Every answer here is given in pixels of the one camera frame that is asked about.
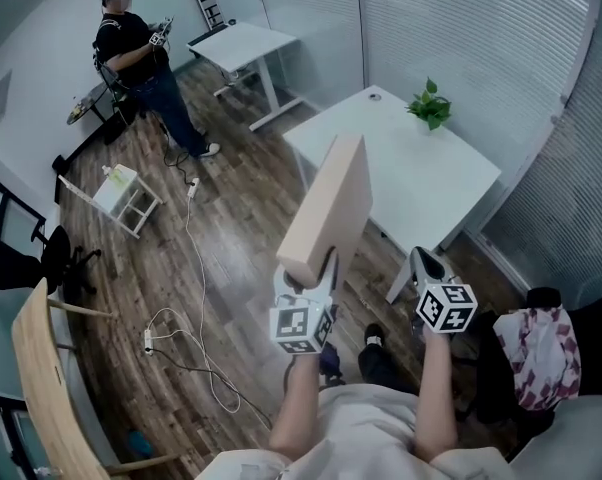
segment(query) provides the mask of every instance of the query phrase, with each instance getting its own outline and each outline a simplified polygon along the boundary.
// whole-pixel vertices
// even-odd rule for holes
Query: green plant
[[[428,123],[430,130],[438,128],[451,116],[452,103],[442,96],[435,96],[437,90],[437,84],[428,78],[423,94],[415,94],[415,100],[408,106],[408,112]]]

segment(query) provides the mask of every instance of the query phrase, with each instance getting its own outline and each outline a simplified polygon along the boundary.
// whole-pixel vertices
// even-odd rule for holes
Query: forearm
[[[137,50],[132,50],[128,53],[123,53],[111,58],[107,64],[110,69],[114,71],[121,71],[122,69],[129,68],[130,66],[139,62],[143,57],[152,52],[152,45],[146,44]]]
[[[432,333],[426,342],[417,406],[415,454],[425,462],[430,462],[456,445],[450,342],[446,336]]]
[[[288,378],[288,392],[270,434],[269,448],[290,460],[314,445],[319,403],[319,356],[298,356]]]

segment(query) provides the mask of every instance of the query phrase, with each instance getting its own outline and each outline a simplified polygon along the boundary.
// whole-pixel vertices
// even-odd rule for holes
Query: window blind
[[[602,296],[602,0],[565,112],[484,234],[528,284],[559,289],[568,309]]]
[[[270,27],[300,39],[280,52],[289,88],[319,109],[362,90],[359,0],[263,0]]]
[[[502,171],[475,212],[516,178],[574,64],[588,0],[362,0],[368,78],[410,101],[427,77],[446,123]]]

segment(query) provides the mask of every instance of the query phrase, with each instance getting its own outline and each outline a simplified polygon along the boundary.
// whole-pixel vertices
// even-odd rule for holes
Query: man
[[[270,434],[269,450],[224,452],[200,480],[514,479],[494,448],[459,450],[452,403],[450,343],[424,330],[421,393],[399,376],[372,324],[359,356],[371,384],[319,393],[319,356],[297,356]]]
[[[130,3],[102,0],[105,13],[96,39],[98,60],[117,73],[133,96],[161,116],[172,138],[190,155],[215,155],[221,148],[208,144],[192,125],[167,52],[150,44],[158,27],[149,27],[139,16],[127,12]]]

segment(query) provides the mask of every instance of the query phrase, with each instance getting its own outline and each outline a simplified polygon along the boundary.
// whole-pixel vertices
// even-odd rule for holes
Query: power strip
[[[197,193],[199,189],[199,185],[201,185],[201,180],[199,178],[194,178],[192,183],[190,183],[190,188],[188,189],[188,199],[193,199],[194,195]]]
[[[152,331],[150,329],[146,329],[143,333],[143,350],[149,356],[152,355]]]

